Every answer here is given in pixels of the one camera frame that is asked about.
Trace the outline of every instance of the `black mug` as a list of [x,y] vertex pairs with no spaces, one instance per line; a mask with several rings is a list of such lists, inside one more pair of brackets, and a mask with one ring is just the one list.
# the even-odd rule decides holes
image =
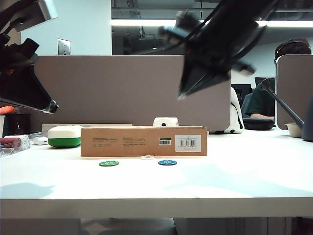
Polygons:
[[9,136],[30,134],[30,114],[6,114],[5,119]]

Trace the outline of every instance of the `white desk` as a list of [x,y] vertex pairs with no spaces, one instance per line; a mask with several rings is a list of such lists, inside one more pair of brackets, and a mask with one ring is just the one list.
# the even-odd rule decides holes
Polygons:
[[313,143],[287,131],[210,135],[208,156],[81,158],[48,145],[3,157],[1,218],[313,215]]

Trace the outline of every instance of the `green and white container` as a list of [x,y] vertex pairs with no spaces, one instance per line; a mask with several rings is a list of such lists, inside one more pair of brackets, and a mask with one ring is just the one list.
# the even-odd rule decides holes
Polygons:
[[73,148],[80,145],[82,126],[56,126],[48,130],[48,144],[57,148]]

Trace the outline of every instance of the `ceiling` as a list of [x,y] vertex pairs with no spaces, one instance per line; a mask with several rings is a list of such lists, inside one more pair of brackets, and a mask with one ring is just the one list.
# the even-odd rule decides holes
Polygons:
[[[111,2],[112,19],[175,19],[178,11],[188,9],[197,19],[203,20],[218,5],[219,0],[111,0]],[[313,20],[313,0],[281,0],[277,11],[273,20]],[[259,44],[312,36],[312,28],[268,28]],[[112,38],[113,47],[119,47],[113,48],[113,52],[119,51],[119,54],[152,53],[154,52],[152,48],[156,45],[157,51],[163,50],[163,42],[158,37],[157,27],[113,26]]]

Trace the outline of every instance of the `ceiling light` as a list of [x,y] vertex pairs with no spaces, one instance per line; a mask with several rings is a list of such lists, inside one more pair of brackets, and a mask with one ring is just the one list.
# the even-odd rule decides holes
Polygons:
[[175,26],[176,20],[120,20],[112,19],[113,26]]
[[268,27],[313,27],[313,21],[269,21],[267,25]]
[[[120,20],[112,19],[113,26],[175,26],[175,20]],[[313,27],[313,21],[257,21],[259,26],[268,27]]]

